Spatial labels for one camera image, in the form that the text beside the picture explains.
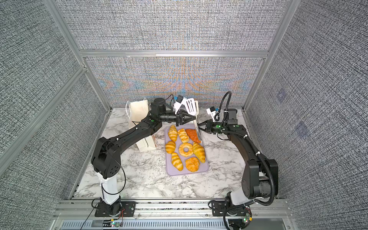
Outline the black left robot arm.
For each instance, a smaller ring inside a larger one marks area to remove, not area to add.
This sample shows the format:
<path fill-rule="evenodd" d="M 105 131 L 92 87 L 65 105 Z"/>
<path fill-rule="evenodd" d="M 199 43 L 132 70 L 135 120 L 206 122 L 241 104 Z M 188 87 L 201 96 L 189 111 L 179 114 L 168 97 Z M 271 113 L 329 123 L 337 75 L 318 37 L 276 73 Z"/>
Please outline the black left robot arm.
<path fill-rule="evenodd" d="M 155 134 L 163 123 L 184 125 L 196 120 L 197 106 L 189 105 L 189 100 L 178 96 L 173 106 L 163 98 L 156 98 L 150 104 L 150 110 L 140 121 L 133 121 L 134 126 L 128 131 L 109 139 L 99 138 L 96 143 L 91 164 L 100 181 L 102 196 L 93 206 L 96 217 L 116 217 L 124 213 L 121 192 L 118 188 L 117 175 L 123 170 L 121 155 L 138 141 Z"/>

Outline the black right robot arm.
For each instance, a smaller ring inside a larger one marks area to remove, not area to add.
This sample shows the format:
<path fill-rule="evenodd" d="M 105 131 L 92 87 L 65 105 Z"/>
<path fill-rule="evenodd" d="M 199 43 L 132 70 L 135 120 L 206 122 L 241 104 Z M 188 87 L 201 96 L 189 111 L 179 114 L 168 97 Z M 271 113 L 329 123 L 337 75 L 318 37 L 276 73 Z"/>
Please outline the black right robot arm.
<path fill-rule="evenodd" d="M 199 126 L 209 134 L 224 134 L 238 149 L 245 162 L 239 189 L 229 192 L 224 202 L 210 201 L 213 216 L 221 216 L 226 223 L 227 216 L 243 217 L 239 227 L 249 225 L 252 212 L 250 206 L 270 206 L 278 195 L 278 163 L 268 159 L 251 141 L 246 128 L 239 124 L 222 124 L 205 121 Z"/>

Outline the round golden pastry bottom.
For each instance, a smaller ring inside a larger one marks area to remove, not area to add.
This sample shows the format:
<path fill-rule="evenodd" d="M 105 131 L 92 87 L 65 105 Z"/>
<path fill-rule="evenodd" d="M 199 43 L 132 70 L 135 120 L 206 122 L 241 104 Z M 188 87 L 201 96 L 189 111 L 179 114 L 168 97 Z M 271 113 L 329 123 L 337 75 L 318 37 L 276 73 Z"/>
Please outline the round golden pastry bottom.
<path fill-rule="evenodd" d="M 190 172 L 197 172 L 200 167 L 200 161 L 197 157 L 186 159 L 186 168 Z"/>

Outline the large striped croissant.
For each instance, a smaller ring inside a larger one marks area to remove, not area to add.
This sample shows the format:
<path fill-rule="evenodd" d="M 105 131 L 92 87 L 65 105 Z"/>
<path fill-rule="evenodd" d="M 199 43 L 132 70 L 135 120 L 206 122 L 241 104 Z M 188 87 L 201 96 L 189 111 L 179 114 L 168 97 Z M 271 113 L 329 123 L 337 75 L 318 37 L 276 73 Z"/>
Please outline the large striped croissant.
<path fill-rule="evenodd" d="M 193 153 L 200 160 L 201 163 L 206 162 L 205 149 L 197 142 L 193 143 Z"/>

